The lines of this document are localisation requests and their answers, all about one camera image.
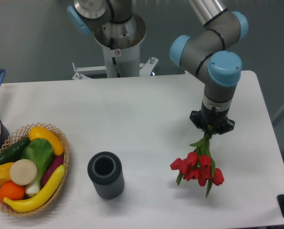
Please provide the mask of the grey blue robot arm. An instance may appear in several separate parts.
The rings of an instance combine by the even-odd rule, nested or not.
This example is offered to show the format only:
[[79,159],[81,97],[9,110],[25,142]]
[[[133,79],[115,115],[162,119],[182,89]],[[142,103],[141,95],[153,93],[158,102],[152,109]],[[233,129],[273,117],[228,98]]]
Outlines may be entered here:
[[[235,122],[228,118],[241,76],[240,57],[227,49],[249,28],[239,12],[231,12],[220,0],[192,0],[190,5],[205,31],[196,38],[179,36],[169,50],[170,59],[204,83],[199,111],[190,120],[206,134],[224,134]],[[67,7],[73,25],[92,34],[102,46],[109,78],[140,76],[140,44],[146,34],[143,19],[132,11],[129,0],[75,0]]]

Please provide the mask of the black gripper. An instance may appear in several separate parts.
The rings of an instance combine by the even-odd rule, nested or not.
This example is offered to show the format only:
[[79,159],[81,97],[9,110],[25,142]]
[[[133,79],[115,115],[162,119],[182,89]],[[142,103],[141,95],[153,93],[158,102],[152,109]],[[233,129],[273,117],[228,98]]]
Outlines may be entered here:
[[207,131],[207,127],[210,124],[215,123],[213,128],[213,134],[225,134],[229,131],[232,131],[235,126],[235,122],[227,118],[229,109],[219,112],[216,110],[214,114],[211,114],[211,110],[208,109],[205,105],[201,105],[201,110],[191,111],[189,116],[192,123],[203,132]]

